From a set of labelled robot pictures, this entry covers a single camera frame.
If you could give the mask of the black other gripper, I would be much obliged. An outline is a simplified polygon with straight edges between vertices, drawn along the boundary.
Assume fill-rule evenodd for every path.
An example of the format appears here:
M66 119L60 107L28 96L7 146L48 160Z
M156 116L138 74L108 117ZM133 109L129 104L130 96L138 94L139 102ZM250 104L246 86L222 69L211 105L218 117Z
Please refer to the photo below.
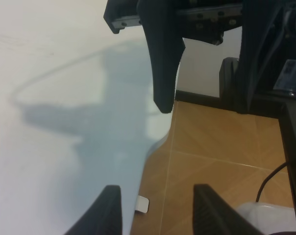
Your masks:
M242 26L242 1L109 0L103 17L114 34L142 25L151 61L153 100L161 113L168 114L185 50L182 37L222 44L226 31Z

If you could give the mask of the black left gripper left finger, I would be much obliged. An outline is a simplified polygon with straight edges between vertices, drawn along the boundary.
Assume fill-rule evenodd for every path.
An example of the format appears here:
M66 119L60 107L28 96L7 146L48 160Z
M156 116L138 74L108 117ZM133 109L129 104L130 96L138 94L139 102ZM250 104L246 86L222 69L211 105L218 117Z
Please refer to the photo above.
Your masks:
M66 234L121 235L122 232L121 188L116 185L107 185L92 206Z

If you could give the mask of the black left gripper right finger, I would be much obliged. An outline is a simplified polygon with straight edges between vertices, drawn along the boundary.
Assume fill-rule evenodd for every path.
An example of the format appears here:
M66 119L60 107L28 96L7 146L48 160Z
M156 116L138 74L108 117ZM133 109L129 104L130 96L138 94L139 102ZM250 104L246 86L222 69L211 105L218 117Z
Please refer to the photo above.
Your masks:
M193 193L193 234L261 234L232 209L208 184L194 185Z

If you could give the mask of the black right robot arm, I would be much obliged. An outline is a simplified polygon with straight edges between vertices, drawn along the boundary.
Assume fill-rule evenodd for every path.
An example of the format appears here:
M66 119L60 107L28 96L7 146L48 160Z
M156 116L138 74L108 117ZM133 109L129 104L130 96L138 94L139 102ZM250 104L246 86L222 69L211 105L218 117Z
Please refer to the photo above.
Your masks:
M142 26L150 55L153 100L168 114L185 44L220 45L242 28L239 58L225 58L220 98L204 104L277 118L296 211L296 0L109 0L104 20L114 34Z

